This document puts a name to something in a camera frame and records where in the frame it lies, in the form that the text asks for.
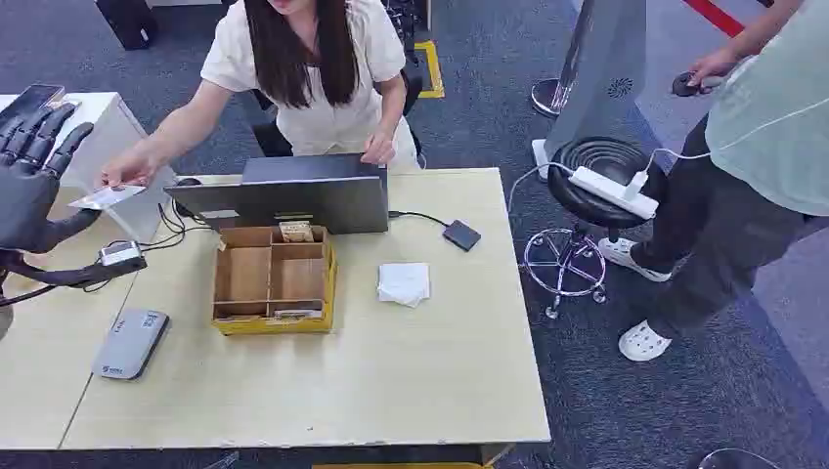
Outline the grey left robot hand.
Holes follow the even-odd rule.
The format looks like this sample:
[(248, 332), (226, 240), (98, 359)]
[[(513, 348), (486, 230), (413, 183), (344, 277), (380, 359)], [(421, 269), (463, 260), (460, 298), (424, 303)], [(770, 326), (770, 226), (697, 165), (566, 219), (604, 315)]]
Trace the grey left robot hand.
[(42, 254), (93, 225), (99, 210), (81, 209), (51, 221), (63, 174), (82, 142), (94, 130), (90, 122), (73, 128), (60, 146), (56, 138), (76, 105), (43, 107), (17, 116), (1, 128), (1, 248)]

